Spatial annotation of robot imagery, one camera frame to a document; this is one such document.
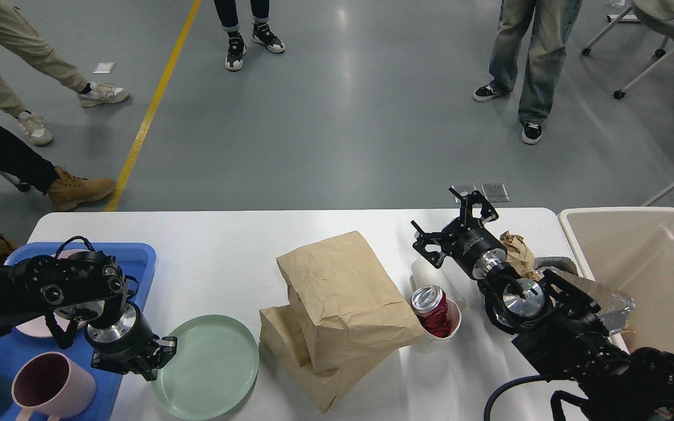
brown paper bag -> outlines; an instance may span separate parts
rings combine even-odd
[[[316,372],[423,338],[417,317],[358,232],[277,258]]]
[[[259,310],[259,315],[262,318],[260,341],[269,347],[286,370],[296,378],[322,413],[390,354],[374,355],[317,374],[310,362],[303,365],[299,362],[304,355],[308,358],[308,352],[291,307],[270,307]]]

khaki pants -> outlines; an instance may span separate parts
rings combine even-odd
[[[35,70],[80,92],[88,80],[77,68],[54,52],[38,32],[7,0],[0,0],[0,45],[25,60]],[[17,117],[26,107],[0,75],[0,110]]]

blue jeans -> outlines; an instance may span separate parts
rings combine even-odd
[[[542,123],[553,108],[553,92],[563,67],[566,41],[582,0],[503,0],[498,35],[490,57],[490,85],[510,92],[517,80],[517,56],[522,37],[532,26],[519,121]]]

red soda can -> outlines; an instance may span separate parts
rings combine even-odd
[[[415,290],[410,298],[410,306],[420,324],[431,335],[446,338],[452,333],[451,323],[446,317],[449,311],[446,292],[438,285],[426,285]]]

white sneaker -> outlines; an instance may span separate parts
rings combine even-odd
[[[90,82],[90,91],[86,94],[77,94],[80,105],[83,108],[100,104],[120,103],[129,98],[129,91],[124,88],[116,88],[113,83]]]
[[[44,146],[53,140],[51,132],[43,126],[43,117],[41,115],[23,111],[19,113],[17,123],[32,146]]]

